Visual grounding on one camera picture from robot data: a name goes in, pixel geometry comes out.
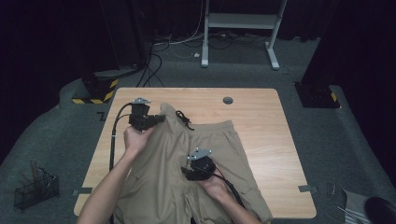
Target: fabric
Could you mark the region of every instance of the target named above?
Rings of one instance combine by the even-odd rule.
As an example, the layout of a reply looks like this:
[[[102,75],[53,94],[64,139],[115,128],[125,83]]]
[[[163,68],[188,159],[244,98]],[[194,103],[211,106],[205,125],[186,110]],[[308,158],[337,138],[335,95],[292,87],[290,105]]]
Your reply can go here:
[[[169,104],[162,104],[161,111],[165,122],[156,127],[125,180],[114,211],[116,223],[187,224],[192,217],[197,224],[232,223],[222,207],[181,172],[197,147],[212,150],[209,157],[233,183],[253,216],[262,223],[272,218],[230,120],[190,124],[192,131]]]

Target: person's right arm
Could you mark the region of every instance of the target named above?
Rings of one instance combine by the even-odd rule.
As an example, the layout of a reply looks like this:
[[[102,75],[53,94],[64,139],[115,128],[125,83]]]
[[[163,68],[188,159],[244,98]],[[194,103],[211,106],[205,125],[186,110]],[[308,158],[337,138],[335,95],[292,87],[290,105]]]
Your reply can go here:
[[[223,180],[218,177],[211,176],[204,181],[197,181],[198,184],[204,188],[206,193],[221,204],[230,218],[235,224],[260,224],[253,215],[251,215],[244,207],[237,203],[233,197],[228,193],[227,186]]]

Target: black and yellow hazard tape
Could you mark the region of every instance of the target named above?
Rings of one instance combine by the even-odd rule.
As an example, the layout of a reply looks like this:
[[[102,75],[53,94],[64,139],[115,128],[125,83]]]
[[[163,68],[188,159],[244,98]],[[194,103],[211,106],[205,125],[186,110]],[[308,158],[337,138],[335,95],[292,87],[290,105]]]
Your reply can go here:
[[[98,99],[98,98],[73,98],[73,103],[77,104],[77,105],[84,105],[84,104],[95,104],[95,105],[99,105],[99,104],[105,104],[108,103],[111,99],[111,97],[114,94],[114,90],[116,89],[116,86],[118,84],[119,80],[116,79],[114,81],[112,81],[109,85],[108,90],[106,90],[106,92],[104,92],[105,97],[103,99]]]

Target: gray carpet floor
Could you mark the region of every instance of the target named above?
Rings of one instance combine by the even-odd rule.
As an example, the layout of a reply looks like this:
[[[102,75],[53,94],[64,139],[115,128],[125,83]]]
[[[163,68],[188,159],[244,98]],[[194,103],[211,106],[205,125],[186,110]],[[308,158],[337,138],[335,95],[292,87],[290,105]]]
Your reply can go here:
[[[345,223],[345,214],[336,208],[345,198],[329,198],[326,185],[335,179],[339,188],[365,196],[380,196],[396,203],[396,191],[368,146],[359,124],[351,113],[342,88],[331,86],[342,108],[303,108],[293,83],[301,81],[318,44],[277,40],[276,56],[282,68],[272,70],[268,56],[257,43],[233,43],[227,49],[210,49],[209,66],[201,67],[201,58],[193,57],[201,48],[185,45],[156,46],[162,58],[157,76],[165,87],[271,88],[277,90],[290,126],[307,182],[316,186],[312,194],[318,214],[312,219],[275,219],[281,223]],[[211,40],[221,48],[227,42]],[[152,57],[155,70],[160,60]],[[135,87],[142,72],[120,78],[119,87]],[[103,105],[75,105],[71,102],[80,80],[66,85],[60,103],[37,118],[21,135],[0,167],[1,223],[75,223],[72,195],[79,189],[104,126],[101,115],[110,108]],[[154,77],[147,86],[161,87]],[[36,161],[49,173],[59,176],[59,198],[36,204],[23,212],[14,209],[14,192],[31,179],[30,161]]]

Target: person's left arm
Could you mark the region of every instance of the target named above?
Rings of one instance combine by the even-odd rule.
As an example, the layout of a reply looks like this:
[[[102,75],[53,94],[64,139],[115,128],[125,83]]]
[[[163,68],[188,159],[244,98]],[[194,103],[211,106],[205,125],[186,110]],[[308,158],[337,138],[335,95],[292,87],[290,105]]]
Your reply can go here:
[[[122,184],[134,159],[144,149],[153,128],[139,132],[128,127],[124,132],[125,153],[85,202],[77,223],[107,223],[116,207]]]

